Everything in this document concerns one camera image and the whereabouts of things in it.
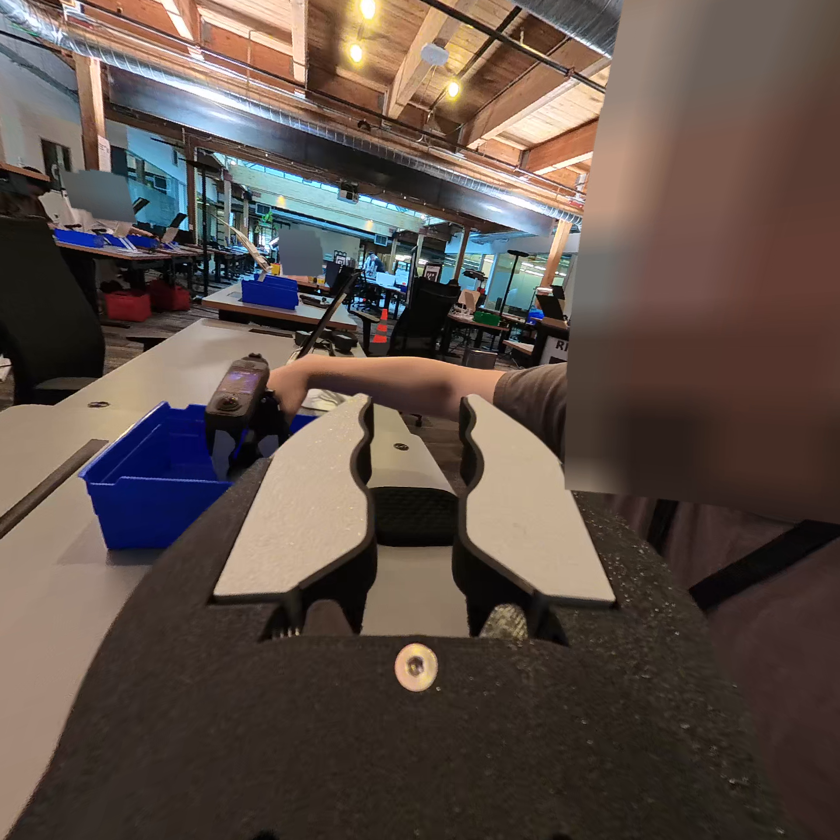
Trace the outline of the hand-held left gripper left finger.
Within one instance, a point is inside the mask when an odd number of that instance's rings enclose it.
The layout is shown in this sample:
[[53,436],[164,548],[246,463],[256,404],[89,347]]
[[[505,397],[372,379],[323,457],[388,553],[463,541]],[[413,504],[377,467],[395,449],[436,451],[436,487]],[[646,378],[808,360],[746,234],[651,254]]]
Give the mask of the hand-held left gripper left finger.
[[348,397],[271,457],[215,588],[218,604],[279,603],[289,627],[338,603],[360,631],[375,581],[371,398]]

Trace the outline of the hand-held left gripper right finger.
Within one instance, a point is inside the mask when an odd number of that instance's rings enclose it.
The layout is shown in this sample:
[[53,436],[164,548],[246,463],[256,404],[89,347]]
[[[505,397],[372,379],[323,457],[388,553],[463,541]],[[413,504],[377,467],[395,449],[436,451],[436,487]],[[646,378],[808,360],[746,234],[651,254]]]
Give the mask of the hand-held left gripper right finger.
[[471,636],[499,605],[524,615],[531,637],[561,637],[552,607],[609,610],[615,593],[559,458],[479,395],[459,407],[463,445],[454,581]]

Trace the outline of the person's right hand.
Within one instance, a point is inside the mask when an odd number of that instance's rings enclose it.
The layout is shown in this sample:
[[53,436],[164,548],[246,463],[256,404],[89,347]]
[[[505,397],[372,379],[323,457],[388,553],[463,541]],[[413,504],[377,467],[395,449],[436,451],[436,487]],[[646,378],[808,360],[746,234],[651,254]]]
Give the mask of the person's right hand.
[[310,379],[318,372],[319,359],[306,356],[269,373],[267,390],[271,392],[290,424],[311,388]]

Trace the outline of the white stand with black rod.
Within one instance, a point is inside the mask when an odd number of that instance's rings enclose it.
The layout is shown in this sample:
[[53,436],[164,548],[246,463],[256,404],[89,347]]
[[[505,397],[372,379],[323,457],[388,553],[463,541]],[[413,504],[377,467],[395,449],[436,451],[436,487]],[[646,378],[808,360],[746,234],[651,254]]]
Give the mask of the white stand with black rod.
[[329,303],[324,314],[316,324],[314,330],[311,331],[311,333],[303,342],[303,344],[298,348],[297,356],[295,356],[295,359],[299,360],[315,349],[317,343],[320,341],[323,334],[326,332],[329,323],[333,318],[333,315],[341,307],[348,293],[352,291],[357,281],[362,276],[362,269],[349,268],[348,266],[343,266],[339,270],[337,279],[332,286],[332,291],[334,292],[334,295],[331,299],[331,302]]

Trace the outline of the black office chair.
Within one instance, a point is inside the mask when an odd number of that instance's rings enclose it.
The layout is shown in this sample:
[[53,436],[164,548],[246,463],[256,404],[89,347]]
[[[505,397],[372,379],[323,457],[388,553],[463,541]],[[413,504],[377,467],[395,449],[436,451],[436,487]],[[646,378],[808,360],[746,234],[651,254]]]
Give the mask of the black office chair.
[[55,405],[104,374],[98,315],[38,219],[1,220],[1,344],[15,405]]
[[386,355],[433,359],[448,314],[460,292],[458,284],[416,278],[411,299],[395,323]]

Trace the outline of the slim silver air duct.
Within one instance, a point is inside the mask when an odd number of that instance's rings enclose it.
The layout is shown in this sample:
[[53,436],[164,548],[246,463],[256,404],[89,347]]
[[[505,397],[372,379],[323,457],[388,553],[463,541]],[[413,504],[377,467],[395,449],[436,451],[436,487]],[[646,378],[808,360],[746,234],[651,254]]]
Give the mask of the slim silver air duct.
[[112,68],[111,103],[123,109],[177,123],[230,143],[263,150],[298,165],[376,184],[426,203],[441,203],[463,214],[540,235],[550,217],[582,224],[582,216],[521,196],[503,185],[457,171],[383,143],[301,119],[263,102],[211,87],[165,70],[120,49],[98,35],[103,25],[79,34],[68,30],[51,9],[30,2],[2,2],[2,15],[47,44]]

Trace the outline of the large silver air duct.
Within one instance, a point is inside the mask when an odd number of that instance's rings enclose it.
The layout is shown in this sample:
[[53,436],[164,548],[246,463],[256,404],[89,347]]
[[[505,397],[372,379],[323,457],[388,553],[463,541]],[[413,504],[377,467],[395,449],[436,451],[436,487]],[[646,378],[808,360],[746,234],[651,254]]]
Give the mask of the large silver air duct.
[[605,58],[612,58],[623,1],[512,1]]

